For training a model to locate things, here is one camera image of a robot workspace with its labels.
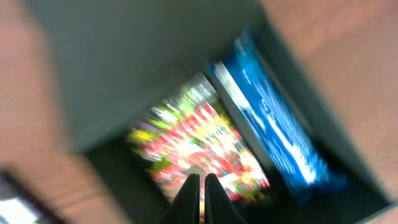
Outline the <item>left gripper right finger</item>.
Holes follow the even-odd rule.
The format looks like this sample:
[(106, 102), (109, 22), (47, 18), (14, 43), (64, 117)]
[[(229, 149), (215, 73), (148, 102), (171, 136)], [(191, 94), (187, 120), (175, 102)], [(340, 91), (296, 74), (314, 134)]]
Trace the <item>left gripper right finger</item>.
[(214, 174), (205, 178), (205, 224), (246, 224)]

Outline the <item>blue Oreo cookie pack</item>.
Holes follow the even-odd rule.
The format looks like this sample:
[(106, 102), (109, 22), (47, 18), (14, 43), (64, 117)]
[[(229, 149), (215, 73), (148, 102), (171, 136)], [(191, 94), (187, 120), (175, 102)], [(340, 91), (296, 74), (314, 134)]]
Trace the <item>blue Oreo cookie pack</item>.
[(343, 190), (344, 174), (335, 172), (318, 153), (285, 98), (261, 65), (247, 31), (233, 51), (209, 65), (245, 122), (267, 152), (293, 198), (304, 202), (313, 194)]

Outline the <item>Haribo gummy candy bag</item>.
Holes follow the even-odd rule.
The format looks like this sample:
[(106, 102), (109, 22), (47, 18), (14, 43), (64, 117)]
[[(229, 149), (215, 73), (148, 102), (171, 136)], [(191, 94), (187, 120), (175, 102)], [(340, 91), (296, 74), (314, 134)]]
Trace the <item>Haribo gummy candy bag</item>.
[(204, 75), (151, 107), (130, 130), (127, 141), (169, 202), (190, 174), (200, 176), (200, 223), (205, 221), (208, 174), (217, 176), (243, 214), (272, 203), (266, 174)]

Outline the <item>dark green box with lid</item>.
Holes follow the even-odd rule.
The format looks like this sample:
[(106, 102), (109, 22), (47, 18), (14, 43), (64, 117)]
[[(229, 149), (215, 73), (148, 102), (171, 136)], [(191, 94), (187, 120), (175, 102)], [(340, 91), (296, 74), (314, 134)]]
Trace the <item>dark green box with lid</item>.
[(275, 187), (270, 205), (244, 212), (249, 223), (362, 223), (390, 210), (387, 196), (306, 74), (254, 1), (29, 1), (52, 49), (71, 151), (84, 156), (134, 223), (157, 223), (169, 207), (128, 151), (124, 135), (152, 104), (231, 50), (250, 27), (259, 59), (321, 154), (348, 176), (346, 189), (290, 198), (225, 91), (227, 110)]

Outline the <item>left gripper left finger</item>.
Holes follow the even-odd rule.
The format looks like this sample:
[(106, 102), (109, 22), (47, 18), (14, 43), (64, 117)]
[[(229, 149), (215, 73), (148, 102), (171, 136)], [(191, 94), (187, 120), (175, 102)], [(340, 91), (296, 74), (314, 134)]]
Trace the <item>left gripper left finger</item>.
[(200, 176), (190, 174), (160, 224), (199, 224), (200, 221)]

